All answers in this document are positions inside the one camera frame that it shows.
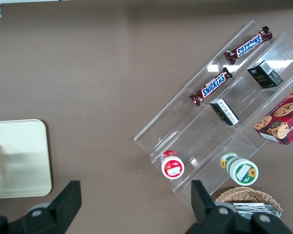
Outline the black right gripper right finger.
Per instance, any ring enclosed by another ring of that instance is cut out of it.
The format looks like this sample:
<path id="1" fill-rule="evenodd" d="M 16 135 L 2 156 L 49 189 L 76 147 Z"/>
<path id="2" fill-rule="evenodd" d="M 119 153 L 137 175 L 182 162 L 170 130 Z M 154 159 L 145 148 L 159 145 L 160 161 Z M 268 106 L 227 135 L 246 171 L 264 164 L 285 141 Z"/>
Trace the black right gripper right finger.
<path id="1" fill-rule="evenodd" d="M 200 180 L 191 182 L 191 205 L 197 222 L 188 234 L 291 234 L 292 231 L 272 214 L 253 214 L 248 220 L 232 209 L 215 205 Z"/>

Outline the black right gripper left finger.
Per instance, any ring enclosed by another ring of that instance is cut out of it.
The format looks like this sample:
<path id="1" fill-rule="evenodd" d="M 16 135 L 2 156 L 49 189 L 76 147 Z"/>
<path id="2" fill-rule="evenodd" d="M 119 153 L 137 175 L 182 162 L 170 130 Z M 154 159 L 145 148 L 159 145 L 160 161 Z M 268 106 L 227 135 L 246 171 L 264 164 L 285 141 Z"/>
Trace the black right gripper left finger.
<path id="1" fill-rule="evenodd" d="M 64 234 L 81 205 L 80 181 L 71 181 L 51 203 L 36 205 L 13 222 L 0 216 L 0 234 Z"/>

